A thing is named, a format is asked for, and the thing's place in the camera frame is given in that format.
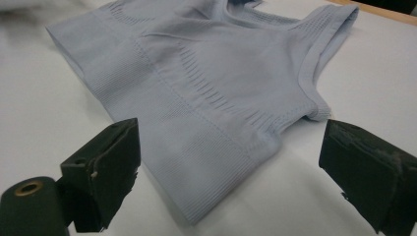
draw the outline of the white table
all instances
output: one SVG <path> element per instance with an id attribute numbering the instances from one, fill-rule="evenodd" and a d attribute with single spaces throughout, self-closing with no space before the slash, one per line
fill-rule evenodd
<path id="1" fill-rule="evenodd" d="M 44 29 L 105 2 L 55 0 L 0 15 L 1 193 L 30 177 L 57 180 L 59 164 L 112 123 Z M 301 19 L 327 3 L 268 0 L 258 9 Z M 318 90 L 335 119 L 417 156 L 416 27 L 361 12 Z M 281 151 L 196 226 L 142 166 L 110 228 L 90 235 L 375 235 L 318 166 L 325 126 L 301 120 L 290 127 Z"/>

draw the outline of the wooden edge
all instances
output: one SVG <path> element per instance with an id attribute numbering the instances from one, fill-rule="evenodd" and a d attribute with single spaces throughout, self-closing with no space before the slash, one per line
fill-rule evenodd
<path id="1" fill-rule="evenodd" d="M 340 5 L 356 4 L 359 6 L 359 9 L 364 12 L 372 13 L 381 17 L 393 19 L 398 22 L 403 22 L 409 25 L 417 26 L 417 17 L 413 17 L 410 15 L 406 15 L 406 14 L 398 13 L 395 11 L 390 11 L 390 10 L 386 10 L 383 8 L 374 7 L 368 4 L 363 4 L 363 3 L 350 1 L 350 0 L 328 0 L 328 1 L 332 3 L 340 4 Z"/>

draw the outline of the armhole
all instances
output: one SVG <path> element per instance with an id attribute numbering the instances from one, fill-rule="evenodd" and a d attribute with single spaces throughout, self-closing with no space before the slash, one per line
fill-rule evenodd
<path id="1" fill-rule="evenodd" d="M 359 11 L 356 5 L 331 8 L 333 13 L 328 16 L 328 24 L 321 29 L 309 49 L 298 78 L 300 87 L 317 104 L 317 109 L 307 115 L 312 120 L 325 120 L 330 115 L 330 108 L 316 90 L 316 81 L 326 63 L 348 36 Z"/>

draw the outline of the light blue garment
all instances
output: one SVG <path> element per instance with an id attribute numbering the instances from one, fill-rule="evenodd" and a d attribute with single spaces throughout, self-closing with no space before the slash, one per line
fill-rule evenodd
<path id="1" fill-rule="evenodd" d="M 114 121 L 139 118 L 145 165 L 196 223 L 286 127 L 328 118 L 314 84 L 357 13 L 324 6 L 299 21 L 227 0 L 141 0 L 48 30 Z"/>

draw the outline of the seamless shapewear top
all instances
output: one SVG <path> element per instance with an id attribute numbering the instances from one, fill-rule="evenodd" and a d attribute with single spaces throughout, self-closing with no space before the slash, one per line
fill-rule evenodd
<path id="1" fill-rule="evenodd" d="M 243 1 L 118 1 L 48 30 L 114 121 L 138 117 L 145 165 L 196 223 L 276 154 L 286 127 L 328 118 L 315 81 L 357 12 L 295 20 Z"/>

